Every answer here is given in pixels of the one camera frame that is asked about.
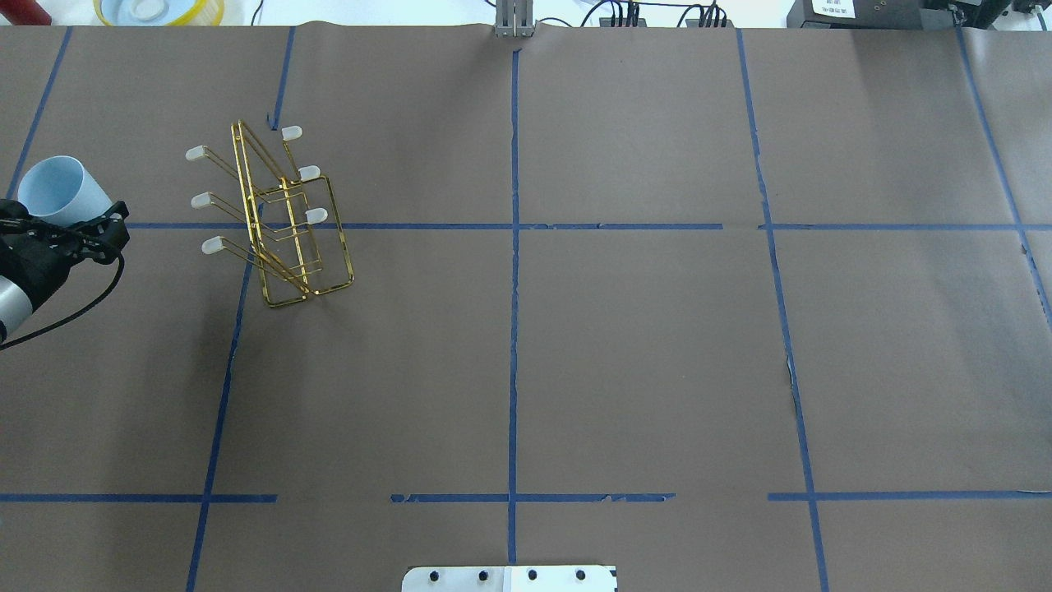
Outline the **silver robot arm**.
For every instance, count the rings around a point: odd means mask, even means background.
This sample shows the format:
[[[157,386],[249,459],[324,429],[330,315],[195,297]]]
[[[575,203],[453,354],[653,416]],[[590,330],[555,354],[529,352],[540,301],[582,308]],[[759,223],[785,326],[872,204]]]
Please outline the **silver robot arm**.
[[[16,200],[3,200],[1,213],[3,349],[48,334],[85,315],[117,288],[127,266],[122,251],[129,243],[129,210],[124,201],[118,200],[101,215],[68,226],[31,215]],[[85,260],[117,266],[108,286],[75,313],[13,340],[12,334],[67,283],[72,267]]]

